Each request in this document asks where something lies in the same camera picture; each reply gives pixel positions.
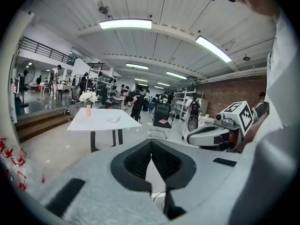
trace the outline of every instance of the fan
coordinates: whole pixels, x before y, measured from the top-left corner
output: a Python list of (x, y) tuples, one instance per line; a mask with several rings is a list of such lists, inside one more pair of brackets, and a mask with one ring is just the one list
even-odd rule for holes
[(22, 89), (22, 99), (23, 104), (20, 107), (27, 107), (28, 104), (24, 103), (24, 88), (25, 85), (28, 85), (32, 82), (34, 75), (36, 74), (36, 68), (34, 67), (33, 63), (30, 61), (24, 61), (18, 66), (17, 70), (17, 77), (20, 78), (20, 85), (19, 89)]

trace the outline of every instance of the ceiling fixture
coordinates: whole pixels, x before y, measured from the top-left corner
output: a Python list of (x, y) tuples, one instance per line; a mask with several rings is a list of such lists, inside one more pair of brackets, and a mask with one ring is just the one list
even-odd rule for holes
[(109, 28), (152, 28), (152, 20), (143, 19), (116, 19), (99, 22), (102, 29)]
[(243, 57), (243, 60), (246, 61), (246, 62), (249, 62), (250, 61), (250, 58), (247, 57), (246, 55)]
[(149, 69), (149, 67), (147, 67), (147, 66), (136, 65), (136, 64), (130, 64), (130, 63), (126, 63), (126, 66), (127, 66), (127, 67), (131, 67), (131, 68)]
[(142, 81), (142, 82), (147, 82), (147, 80), (138, 79), (138, 78), (135, 78), (135, 80), (137, 80), (137, 81)]
[(208, 50), (216, 54), (224, 62), (232, 61), (231, 58), (228, 57), (226, 53), (224, 53), (221, 49), (217, 48), (215, 45), (213, 45), (210, 41), (206, 40), (204, 37), (200, 36), (199, 38), (197, 38), (196, 43), (202, 45), (203, 47), (206, 47)]
[(181, 76), (181, 75), (178, 75), (176, 73), (171, 73), (171, 72), (166, 72), (168, 75), (171, 75), (171, 76), (174, 76), (174, 77), (178, 77), (178, 78), (181, 78), (181, 79), (188, 79), (187, 77), (184, 77), (184, 76)]
[(164, 84), (164, 83), (161, 83), (161, 82), (158, 82), (158, 84), (168, 86), (168, 87), (170, 86), (169, 84)]

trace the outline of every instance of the table leg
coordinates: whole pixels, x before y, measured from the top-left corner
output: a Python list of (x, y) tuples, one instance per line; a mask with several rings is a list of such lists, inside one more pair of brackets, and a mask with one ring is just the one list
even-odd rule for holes
[(123, 131), (118, 129), (119, 145), (123, 144)]
[(90, 152), (98, 151), (99, 149), (96, 148), (96, 132), (90, 132)]
[(112, 131), (112, 142), (113, 142), (113, 147), (116, 146), (116, 130)]

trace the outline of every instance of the white floor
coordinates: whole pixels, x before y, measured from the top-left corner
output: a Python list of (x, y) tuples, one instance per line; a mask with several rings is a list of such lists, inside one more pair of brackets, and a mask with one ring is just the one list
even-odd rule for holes
[[(124, 129), (123, 142), (134, 143), (141, 138), (146, 139), (150, 137), (152, 118), (153, 114), (142, 111), (142, 127)], [(49, 182), (76, 160), (90, 154), (90, 133), (70, 132), (67, 131), (68, 126), (68, 123), (61, 125), (21, 144), (21, 147), (27, 152), (27, 158), (35, 161), (42, 170), (46, 182)], [(183, 121), (174, 119), (168, 140), (185, 146), (191, 146), (187, 142), (182, 141), (182, 128)], [(155, 129), (163, 130), (163, 128), (159, 127), (155, 127)], [(165, 138), (161, 132), (154, 131), (151, 135), (152, 138)], [(96, 132), (96, 148), (105, 150), (110, 149), (112, 145), (112, 131)], [(150, 162), (148, 166), (146, 180), (152, 183), (153, 193), (159, 193), (165, 190), (165, 183), (152, 162)]]

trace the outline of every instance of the brick wall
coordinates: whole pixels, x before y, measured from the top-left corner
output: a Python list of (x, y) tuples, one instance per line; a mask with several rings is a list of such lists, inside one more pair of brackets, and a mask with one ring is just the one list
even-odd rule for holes
[(197, 91), (204, 91), (208, 100), (207, 113), (210, 117), (222, 111), (233, 102), (247, 101), (250, 108), (258, 102), (259, 93), (266, 91), (266, 76), (243, 77), (220, 82), (211, 82), (195, 86)]

